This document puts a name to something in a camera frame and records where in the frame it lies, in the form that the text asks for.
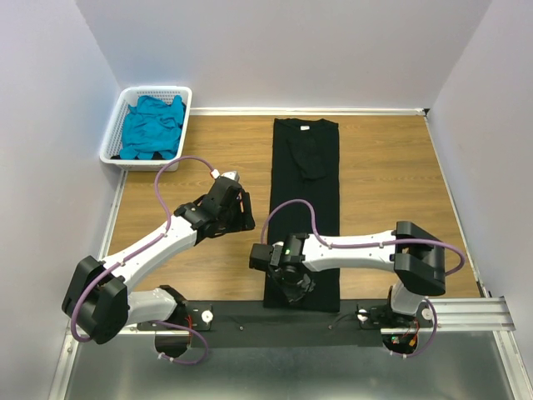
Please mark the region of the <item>black t shirt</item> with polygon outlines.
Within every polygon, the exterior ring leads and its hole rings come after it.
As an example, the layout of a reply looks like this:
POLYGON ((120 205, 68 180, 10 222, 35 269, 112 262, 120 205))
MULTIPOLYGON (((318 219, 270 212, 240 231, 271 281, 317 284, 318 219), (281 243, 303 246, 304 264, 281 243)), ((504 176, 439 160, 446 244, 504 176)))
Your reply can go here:
MULTIPOLYGON (((269 212, 280 204, 301 199, 316 214, 321 235, 340 236, 340 137, 336 122, 325 119, 276 118, 273 123, 271 195, 269 212)), ((266 240, 283 241, 291 233, 310 233, 311 214, 301 203, 285 206, 271 219, 266 240)), ((296 308, 335 313, 340 308, 340 269, 312 274, 314 289, 296 308)), ((263 306, 288 308, 286 297, 265 277, 263 306)))

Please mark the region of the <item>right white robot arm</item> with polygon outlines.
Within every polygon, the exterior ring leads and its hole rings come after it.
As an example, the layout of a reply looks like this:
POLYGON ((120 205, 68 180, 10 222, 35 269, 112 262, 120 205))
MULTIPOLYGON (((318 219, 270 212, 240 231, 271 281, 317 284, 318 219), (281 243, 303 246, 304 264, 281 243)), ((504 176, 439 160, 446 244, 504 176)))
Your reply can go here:
POLYGON ((426 296, 446 293, 445 248, 412 222, 366 236, 290 234, 275 244, 255 243, 249 268, 265 273, 290 305, 321 290, 320 273, 334 269, 375 269, 397 276, 383 316, 400 327, 416 315, 426 296))

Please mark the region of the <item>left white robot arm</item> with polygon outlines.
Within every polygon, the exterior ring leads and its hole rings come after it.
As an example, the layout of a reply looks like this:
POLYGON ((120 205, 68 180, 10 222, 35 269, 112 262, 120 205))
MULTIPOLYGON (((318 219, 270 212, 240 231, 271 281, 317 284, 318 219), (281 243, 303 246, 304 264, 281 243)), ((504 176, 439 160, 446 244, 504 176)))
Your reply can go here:
POLYGON ((209 192, 182 204, 169 222, 130 247, 97 260, 87 256, 75 268, 62 311, 95 343, 104 344, 126 325, 158 320, 178 328, 185 317, 183 297, 171 287, 138 292, 136 286, 179 253, 207 238, 255 227, 250 195, 236 171, 217 177, 209 192))

